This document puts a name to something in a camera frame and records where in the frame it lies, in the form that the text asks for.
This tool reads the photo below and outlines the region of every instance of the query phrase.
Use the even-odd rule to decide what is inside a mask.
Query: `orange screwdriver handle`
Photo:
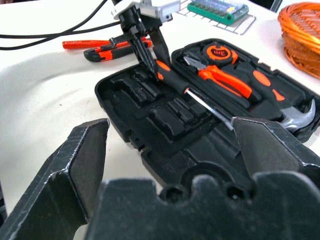
[[[226,85],[223,85],[221,82],[217,81],[212,72],[209,70],[199,70],[198,71],[198,76],[203,78],[204,80],[211,80],[213,81],[215,84],[218,84],[220,87],[228,90],[229,92],[233,93],[234,95],[238,96],[238,97],[242,97],[238,92],[232,90],[231,88],[227,87]]]
[[[236,70],[247,73],[251,86],[279,109],[286,109],[292,106],[290,101],[276,90],[270,79],[262,72],[256,70],[249,62],[239,64]]]
[[[184,95],[188,91],[189,83],[180,75],[172,71],[171,68],[162,61],[156,60],[156,64],[158,67],[157,77],[160,81],[175,89],[180,95]]]

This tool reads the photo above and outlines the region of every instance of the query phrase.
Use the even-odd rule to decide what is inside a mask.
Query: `orange basket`
[[[286,58],[297,68],[320,79],[320,3],[286,6],[278,20]]]

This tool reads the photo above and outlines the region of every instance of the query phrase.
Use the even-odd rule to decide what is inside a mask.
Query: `wire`
[[[66,31],[66,32],[60,32],[60,33],[51,33],[51,34],[41,34],[41,35],[1,35],[0,39],[43,39],[43,38],[58,38],[62,36],[68,36],[68,35],[76,35],[76,34],[85,34],[90,33],[94,31],[98,31],[101,29],[113,27],[120,24],[120,21],[116,21],[110,24],[97,26],[89,29],[79,30],[79,31]]]
[[[75,25],[75,26],[73,26],[73,27],[61,32],[60,34],[69,33],[67,35],[72,35],[72,32],[74,30],[80,28],[81,26],[86,24],[90,19],[92,19],[93,16],[96,15],[96,13],[102,8],[102,6],[106,2],[107,2],[107,0],[102,0],[102,2],[99,4],[99,6],[85,20],[83,20],[79,24],[77,24],[77,25]],[[119,22],[113,22],[113,23],[110,23],[110,24],[107,24],[107,25],[104,25],[104,26],[95,27],[95,28],[91,28],[91,29],[86,29],[86,30],[82,30],[82,31],[86,31],[86,33],[88,33],[88,31],[89,32],[93,32],[93,31],[97,31],[97,30],[101,30],[101,29],[106,29],[106,28],[115,26],[117,24],[119,24]],[[50,40],[53,40],[53,39],[56,39],[56,38],[60,37],[59,33],[54,33],[53,35],[54,36],[52,36],[52,37],[47,37],[47,38],[42,39],[42,40],[34,41],[34,42],[31,42],[31,43],[27,43],[27,44],[23,44],[23,45],[19,45],[19,46],[0,47],[0,51],[1,50],[2,51],[11,51],[11,50],[24,49],[24,48],[28,48],[28,47],[32,47],[32,46],[35,46],[35,45],[38,45],[38,44],[42,44],[42,43],[45,43],[45,42],[48,42]]]

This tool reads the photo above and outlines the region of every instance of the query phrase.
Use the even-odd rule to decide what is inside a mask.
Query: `orange pliers handle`
[[[258,92],[252,89],[244,81],[241,81],[239,78],[222,71],[216,65],[207,66],[205,71],[210,73],[210,79],[212,81],[232,92],[233,94],[239,97],[243,96],[249,101],[255,103],[261,101],[262,97]]]
[[[222,88],[228,90],[229,92],[233,93],[234,95],[238,96],[238,97],[242,97],[241,94],[239,94],[238,92],[232,90],[231,88],[227,87],[226,85],[222,84],[220,81],[216,80],[216,78],[214,78],[213,73],[208,70],[208,69],[202,69],[198,71],[198,76],[203,78],[204,80],[212,80],[213,82],[215,82],[216,84],[218,84],[219,86],[221,86]]]
[[[127,41],[120,42],[117,44],[118,45],[126,43],[127,45],[129,44]],[[78,40],[78,41],[63,41],[62,42],[62,47],[64,49],[90,49],[90,48],[96,48],[96,47],[101,47],[104,45],[109,45],[110,41],[108,40]]]
[[[235,88],[242,96],[248,99],[252,93],[252,88],[239,78],[232,76],[222,70],[216,65],[209,65],[208,71],[212,73],[212,76],[219,82],[226,83],[229,86]]]

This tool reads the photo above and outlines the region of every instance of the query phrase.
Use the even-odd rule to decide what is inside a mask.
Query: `black plastic case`
[[[237,72],[235,67],[250,63],[302,112],[315,99],[313,122],[293,134],[306,142],[320,122],[320,97],[282,72],[270,71],[242,49],[220,39],[206,39],[174,51],[172,68],[191,83],[192,90],[205,96],[210,106],[229,119],[242,116],[281,121],[281,112],[269,101],[244,107],[198,77],[197,70],[185,63],[184,56],[206,61],[201,57],[201,49],[214,42],[235,50],[239,56],[239,63],[222,68],[225,72],[246,81],[246,73]],[[234,182],[243,187],[250,184],[234,132],[189,95],[179,95],[169,86],[156,82],[143,65],[102,79],[95,93],[123,140],[141,151],[143,164],[160,183],[189,186],[195,175],[209,174],[221,183]]]

